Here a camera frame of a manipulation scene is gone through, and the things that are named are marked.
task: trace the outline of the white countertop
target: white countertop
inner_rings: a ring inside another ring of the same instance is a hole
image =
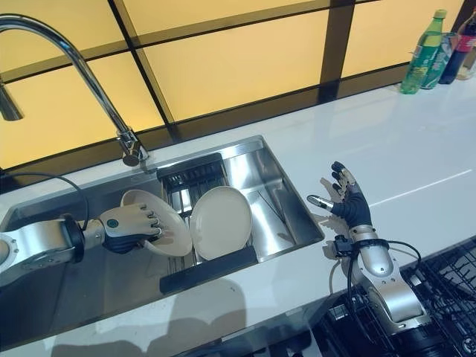
[[[328,197],[330,164],[357,178],[381,238],[423,256],[476,234],[476,79],[405,96],[389,86],[260,123],[156,150],[165,161],[262,135],[299,194]],[[67,177],[78,184],[129,168],[119,161]],[[0,219],[14,204],[67,188],[50,180],[0,196]],[[318,215],[325,211],[309,205]],[[344,288],[323,242],[284,254],[137,309],[26,344],[13,356],[171,356],[326,297]],[[394,252],[403,265],[412,261]]]

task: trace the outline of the plastic bottle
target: plastic bottle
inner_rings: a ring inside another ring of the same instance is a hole
[[[443,34],[441,45],[434,57],[434,61],[428,69],[428,72],[426,72],[426,78],[423,80],[421,87],[422,89],[433,89],[438,84],[449,59],[458,44],[458,40],[458,34],[455,32]]]
[[[458,46],[454,49],[439,83],[451,84],[456,78],[466,56],[476,43],[476,7],[473,14],[461,25],[458,33],[461,35]]]
[[[419,38],[414,56],[411,59],[407,74],[405,75],[400,92],[403,94],[415,94],[426,77],[426,72],[433,62],[435,54],[441,43],[443,19],[446,10],[436,10],[433,21]]]
[[[464,59],[463,64],[456,76],[457,80],[468,80],[476,74],[476,45]]]

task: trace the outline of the chrome faucet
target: chrome faucet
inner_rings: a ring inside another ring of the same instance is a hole
[[[26,30],[36,33],[54,43],[72,61],[97,101],[106,111],[113,124],[118,128],[117,139],[123,150],[123,162],[128,166],[136,166],[149,156],[132,129],[124,123],[118,111],[105,93],[96,76],[80,52],[61,33],[47,24],[28,16],[18,14],[0,15],[0,33],[6,30]],[[23,115],[9,95],[5,84],[0,78],[0,112],[5,120],[19,120]]]

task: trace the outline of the bottle cap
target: bottle cap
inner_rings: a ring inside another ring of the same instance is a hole
[[[446,17],[446,10],[444,9],[439,9],[434,12],[433,17],[435,19],[444,19]]]

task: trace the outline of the black cable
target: black cable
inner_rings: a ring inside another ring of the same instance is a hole
[[[413,247],[411,244],[408,244],[408,243],[405,243],[405,242],[400,242],[399,240],[388,240],[387,242],[393,243],[393,244],[404,245],[405,247],[409,247],[409,249],[413,250],[416,253],[416,255],[418,256],[418,260],[416,262],[414,271],[416,271],[419,268],[420,263],[422,262],[422,255],[419,253],[419,251],[415,247]]]
[[[352,302],[352,269],[353,269],[353,266],[354,266],[354,261],[358,257],[358,253],[359,253],[359,251],[357,251],[355,254],[352,254],[350,256],[349,269],[347,270],[347,299],[349,300],[349,303],[350,303],[350,315],[352,316],[352,319],[357,323],[358,328],[364,334],[365,338],[371,344],[376,345],[375,341],[367,333],[367,330],[365,329],[364,325],[360,321],[360,318],[358,318],[357,311],[356,311],[356,306]]]
[[[406,242],[400,242],[398,240],[388,240],[387,242],[392,243],[392,244],[404,245],[404,246],[409,247],[410,249],[412,249],[416,253],[416,255],[418,256],[418,260],[417,260],[416,266],[415,266],[415,271],[419,268],[419,265],[422,262],[422,256],[415,247],[413,247],[411,244],[408,244]],[[358,258],[359,253],[360,253],[360,250],[356,249],[353,252],[353,254],[350,256],[349,268],[347,270],[347,299],[349,300],[349,303],[350,303],[350,315],[352,316],[353,320],[357,323],[357,326],[361,330],[364,337],[371,344],[377,345],[377,343],[367,333],[367,330],[365,329],[364,325],[360,321],[360,318],[358,318],[357,311],[356,311],[356,306],[354,305],[354,303],[352,301],[352,270],[353,270],[354,262]]]
[[[75,184],[73,181],[68,180],[67,178],[64,178],[60,175],[54,175],[52,173],[6,173],[3,176],[0,177],[0,180],[5,179],[7,177],[15,177],[15,176],[44,176],[44,177],[49,177],[51,179],[60,179],[63,180],[64,182],[69,183],[71,186],[73,186],[76,191],[80,194],[81,198],[84,201],[84,211],[85,211],[85,219],[83,223],[83,227],[81,228],[82,231],[85,231],[86,228],[88,227],[88,221],[89,221],[89,201],[86,195],[84,194],[83,190]]]

